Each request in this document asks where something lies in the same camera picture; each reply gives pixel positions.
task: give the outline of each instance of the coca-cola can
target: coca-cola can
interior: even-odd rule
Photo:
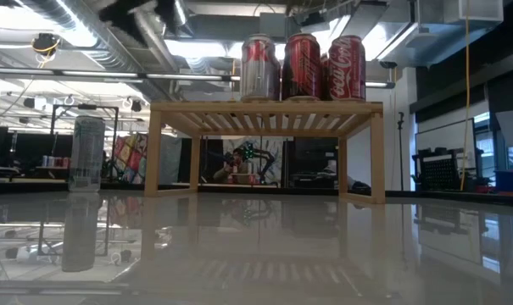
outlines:
[[[264,97],[278,101],[281,94],[281,64],[275,43],[265,34],[255,34],[243,43],[241,98]]]
[[[321,56],[321,66],[322,66],[322,100],[327,101],[330,99],[330,88],[329,88],[329,63],[330,59],[326,54]]]
[[[321,48],[311,34],[296,34],[288,39],[282,68],[282,99],[321,98]]]
[[[365,100],[365,49],[357,36],[342,36],[332,42],[329,92],[333,100]]]

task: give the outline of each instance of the ceiling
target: ceiling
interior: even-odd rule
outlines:
[[[47,3],[55,4],[62,1],[52,0]],[[28,0],[13,0],[13,2],[32,3]],[[74,34],[80,34],[77,33],[77,29],[66,30],[65,25],[61,26],[61,24],[55,22],[51,15],[28,14],[27,8],[24,7],[0,7],[0,67],[37,68],[43,61],[43,56],[37,55],[30,48],[30,42],[37,37],[37,34],[50,32],[63,39],[52,60],[43,65],[46,69],[103,71],[105,70],[104,67],[108,66],[104,65],[103,61],[96,60],[96,58],[99,59],[99,54],[103,52],[104,54],[112,54],[111,58],[115,60],[128,63],[122,65],[117,71],[194,73],[187,61],[182,56],[176,55],[171,45],[164,42],[164,34],[165,38],[170,38],[167,33],[164,33],[164,25],[153,13],[152,3],[141,6],[136,12],[138,23],[148,43],[148,47],[144,47],[123,31],[110,25],[104,25],[99,21],[99,10],[113,2],[114,0],[75,0],[67,2],[69,8],[74,12],[70,17],[80,19],[81,24],[84,25],[84,31],[91,32],[94,35],[92,36],[93,39],[98,38],[97,47],[91,47],[83,43],[81,37],[74,36]],[[348,6],[337,5],[344,1],[312,0],[302,3],[297,2],[301,4],[293,7],[295,19],[284,19],[283,14],[287,2],[288,0],[266,0],[264,3],[256,0],[186,0],[184,11],[187,13],[187,22],[184,26],[188,26],[193,31],[194,37],[205,37],[199,42],[219,43],[226,48],[225,53],[227,54],[228,48],[231,48],[236,42],[241,42],[243,37],[260,32],[265,28],[268,30],[270,27],[283,29],[283,32],[279,36],[274,36],[274,39],[279,43],[284,42],[288,33],[293,34],[300,30],[298,23],[304,20],[307,13],[326,8],[326,22],[335,22],[334,24],[330,23],[330,25],[336,25],[340,23],[341,18],[348,16],[345,20],[348,20],[348,25],[344,28],[343,35],[347,32],[350,33],[349,31],[355,31],[355,34],[364,37],[368,58],[375,58],[399,33],[415,21],[415,12],[413,7],[410,6],[410,1],[407,0],[362,1],[360,5],[358,5],[360,1],[356,0],[348,1]],[[387,5],[375,6],[375,3],[379,5],[385,3]],[[448,33],[448,40],[443,40],[443,43],[454,44],[453,39],[462,39],[462,36],[458,35],[459,32],[463,31],[461,25],[443,25],[443,21],[439,19],[442,18],[442,12],[439,13],[438,9],[435,9],[431,3],[435,2],[422,2],[422,21],[437,33],[440,31]],[[479,26],[475,30],[487,28],[488,25],[486,27]],[[322,30],[315,35],[319,37],[321,45],[329,44],[333,30]],[[193,38],[181,35],[180,42],[184,43],[191,39]],[[433,54],[430,58],[426,51],[413,53],[412,50],[407,49],[405,42],[408,40],[405,39],[384,60],[395,61],[400,67],[427,64],[431,60],[436,60],[438,54]],[[208,54],[210,52],[206,47],[203,50]],[[229,75],[231,68],[234,66],[236,67],[236,74],[240,70],[239,60],[234,58],[228,58],[227,56],[209,58],[205,56],[205,60],[209,64],[208,73],[210,74]],[[366,71],[367,80],[387,81],[390,77],[389,71],[382,68],[376,60],[367,62]],[[50,115],[50,109],[52,108],[50,105],[52,103],[63,103],[65,98],[73,97],[76,103],[94,103],[119,107],[122,119],[139,118],[142,120],[142,122],[123,122],[119,125],[119,130],[146,130],[146,122],[148,121],[147,102],[154,99],[209,100],[238,98],[237,86],[216,82],[182,81],[170,83],[169,80],[145,80],[144,84],[131,84],[96,81],[98,80],[88,79],[84,82],[31,81],[9,78],[0,80],[0,114],[9,108],[0,122],[3,125],[27,126],[28,124],[20,123],[16,117],[9,118],[8,114],[15,116],[21,114]],[[49,106],[44,109],[25,108],[22,106],[24,97],[21,97],[14,106],[11,106],[27,86],[26,97],[46,97]],[[141,112],[134,113],[130,110],[129,100],[134,99],[142,100]],[[78,109],[72,110],[73,115],[83,114]],[[32,118],[30,122],[32,126],[50,125],[49,118]],[[110,121],[107,124],[109,127],[113,126]],[[60,120],[57,127],[69,129],[72,128],[72,125],[72,119],[65,119]]]

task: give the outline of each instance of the wooden shelf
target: wooden shelf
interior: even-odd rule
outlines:
[[[198,190],[201,136],[303,136],[339,139],[339,194],[350,200],[384,203],[384,125],[382,103],[343,101],[160,102],[151,104],[145,196],[158,191],[162,124],[192,137],[189,192]],[[371,127],[370,197],[351,197],[347,187],[347,139]]]

